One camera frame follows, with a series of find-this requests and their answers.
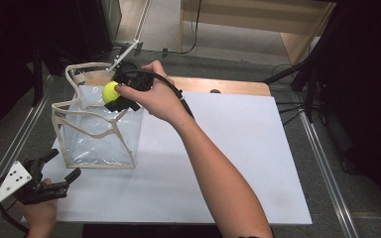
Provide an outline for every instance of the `tennis ball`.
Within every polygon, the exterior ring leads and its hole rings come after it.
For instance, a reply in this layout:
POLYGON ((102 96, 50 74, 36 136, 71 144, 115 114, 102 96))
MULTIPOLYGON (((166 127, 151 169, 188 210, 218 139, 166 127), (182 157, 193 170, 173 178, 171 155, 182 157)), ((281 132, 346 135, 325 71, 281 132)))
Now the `tennis ball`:
POLYGON ((103 87, 103 92, 101 93, 101 96, 103 98, 104 103, 116 100, 120 96, 119 93, 116 90, 114 90, 114 86, 116 86, 117 84, 119 83, 111 81, 103 87))

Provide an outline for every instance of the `gray floor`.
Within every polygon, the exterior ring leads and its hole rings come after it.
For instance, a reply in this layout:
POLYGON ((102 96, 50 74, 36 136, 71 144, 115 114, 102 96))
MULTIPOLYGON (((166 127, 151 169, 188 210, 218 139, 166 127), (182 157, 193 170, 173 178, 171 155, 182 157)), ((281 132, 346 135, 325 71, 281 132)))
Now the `gray floor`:
MULTIPOLYGON (((158 12, 168 9, 168 6, 176 9, 175 4, 177 3, 173 0, 152 1, 140 39, 144 42, 143 49, 157 51, 162 48, 169 48, 169 50, 174 51, 178 48, 176 37, 169 37, 166 34, 166 32, 172 30, 161 31, 157 29, 157 26, 150 25, 150 23, 162 21, 157 21, 157 17, 163 15, 175 16, 175 14, 161 14, 158 12)), ((199 30, 197 51, 192 52, 190 55, 168 55, 166 58, 162 58, 160 54, 141 53, 137 57, 133 57, 131 54, 128 58, 140 64, 151 60, 161 60, 166 72, 170 75, 242 81, 261 81, 271 75, 275 65, 288 63, 284 47, 277 33, 222 28, 212 25, 201 25, 199 30)), ((184 48, 191 45, 192 38, 191 31, 185 31, 188 36, 184 48)), ((112 58, 113 56, 109 56, 101 60, 110 61, 112 58)), ((285 68, 284 65, 277 67, 274 73, 285 68)), ((292 77, 288 76, 270 85, 272 95, 276 101, 295 101, 294 92, 291 91, 288 85, 291 80, 292 77)), ((32 129, 23 149, 20 151, 20 159, 41 155, 51 147, 52 142, 55 140, 56 135, 51 123, 50 104, 63 101, 68 87, 64 77, 52 76, 50 82, 47 89, 52 92, 52 96, 44 106, 36 126, 32 129)), ((18 129, 28 116, 31 110, 32 98, 33 92, 30 91, 0 122, 0 161, 4 158, 6 149, 10 147, 18 129)), ((293 105, 278 105, 279 109, 289 107, 293 107, 293 105)), ((296 112, 291 111, 282 114, 282 120, 288 120, 296 112)), ((358 237, 381 237, 381 194, 379 187, 367 177, 348 174, 341 165, 341 154, 336 149, 327 129, 316 116, 314 124, 332 173, 354 219, 358 237)), ((280 238, 345 237, 323 182, 322 174, 318 169, 318 162, 301 117, 296 117, 284 128, 314 224, 309 226, 273 226, 276 236, 280 238)), ((80 237, 81 227, 82 224, 59 223, 55 237, 80 237)), ((0 217, 0 237, 21 237, 21 235, 20 232, 8 225, 0 217)))

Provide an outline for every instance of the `white table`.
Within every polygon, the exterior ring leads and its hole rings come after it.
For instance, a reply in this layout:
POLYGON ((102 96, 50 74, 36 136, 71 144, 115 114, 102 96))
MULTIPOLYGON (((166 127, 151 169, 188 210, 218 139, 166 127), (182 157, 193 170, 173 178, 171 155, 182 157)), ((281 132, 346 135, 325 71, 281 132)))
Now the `white table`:
MULTIPOLYGON (((312 224, 274 98, 184 96, 200 127, 255 190, 269 222, 312 224)), ((180 137, 147 111, 136 161, 134 170, 82 169, 59 200, 58 221, 213 223, 180 137)), ((43 173, 56 182, 70 171, 59 154, 43 173)))

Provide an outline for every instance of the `clear plastic bag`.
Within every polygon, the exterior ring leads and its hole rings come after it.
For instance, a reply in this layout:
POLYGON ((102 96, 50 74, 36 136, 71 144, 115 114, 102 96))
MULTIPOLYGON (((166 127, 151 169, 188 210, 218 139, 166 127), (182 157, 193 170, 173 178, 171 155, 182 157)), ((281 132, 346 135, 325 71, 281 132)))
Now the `clear plastic bag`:
POLYGON ((143 108, 110 112, 101 92, 113 72, 109 63, 70 65, 73 100, 52 105, 52 122, 68 168, 135 168, 143 108))

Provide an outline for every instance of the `finger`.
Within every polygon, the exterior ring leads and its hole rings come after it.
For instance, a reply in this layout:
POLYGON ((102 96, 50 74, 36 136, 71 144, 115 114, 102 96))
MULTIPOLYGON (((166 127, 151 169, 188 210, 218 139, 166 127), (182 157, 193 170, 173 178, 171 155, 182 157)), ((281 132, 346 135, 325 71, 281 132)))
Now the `finger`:
POLYGON ((158 60, 154 60, 150 64, 142 66, 142 68, 145 70, 153 71, 153 72, 158 73, 162 76, 167 76, 164 69, 163 69, 162 64, 158 60))
POLYGON ((45 182, 46 184, 52 184, 52 180, 50 178, 45 178, 43 182, 45 182))

